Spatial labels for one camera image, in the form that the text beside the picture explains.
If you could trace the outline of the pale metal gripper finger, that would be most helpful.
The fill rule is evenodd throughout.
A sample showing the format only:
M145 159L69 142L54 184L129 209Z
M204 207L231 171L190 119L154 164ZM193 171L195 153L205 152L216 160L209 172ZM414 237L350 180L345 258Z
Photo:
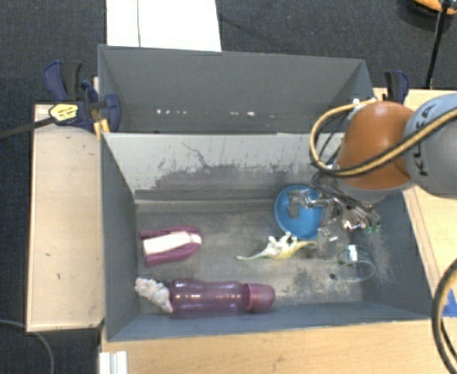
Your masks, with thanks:
M288 212L291 218L299 216L299 210L322 209L324 201L313 189L294 189L288 192Z
M338 236L328 227L317 230L317 251L321 258L332 258L336 255Z

